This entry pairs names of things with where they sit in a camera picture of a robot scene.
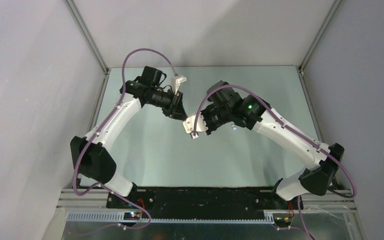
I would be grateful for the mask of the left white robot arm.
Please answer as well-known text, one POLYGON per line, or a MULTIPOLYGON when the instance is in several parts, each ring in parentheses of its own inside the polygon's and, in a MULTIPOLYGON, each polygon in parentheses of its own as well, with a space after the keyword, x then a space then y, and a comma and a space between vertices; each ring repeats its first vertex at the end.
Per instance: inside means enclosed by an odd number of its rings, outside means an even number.
POLYGON ((110 155, 115 140, 131 118, 144 105, 162 110, 171 119, 184 121, 188 116, 183 107, 180 84, 186 82, 183 75, 175 75, 167 89, 161 86, 166 74, 154 67, 145 66, 140 76, 125 81, 114 107, 106 117, 85 136, 75 136, 70 142, 74 177, 79 174, 93 179, 94 186, 106 187, 112 194, 119 194, 118 201, 125 208, 133 208, 138 194, 132 189, 135 184, 126 179, 117 169, 110 155))

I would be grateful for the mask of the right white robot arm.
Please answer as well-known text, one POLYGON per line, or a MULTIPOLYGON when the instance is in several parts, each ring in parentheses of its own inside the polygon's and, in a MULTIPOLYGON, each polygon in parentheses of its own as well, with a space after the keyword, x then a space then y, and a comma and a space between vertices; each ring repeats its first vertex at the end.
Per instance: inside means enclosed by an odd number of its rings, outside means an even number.
POLYGON ((233 123, 268 137, 303 164, 303 170, 280 179, 271 194, 271 204, 284 209, 299 195, 311 193, 324 196, 333 192, 331 186, 345 149, 338 143, 327 144, 314 139, 283 118, 270 104, 254 93, 242 98, 237 89, 243 87, 219 81, 207 90, 211 104, 199 106, 199 120, 206 134, 233 123))

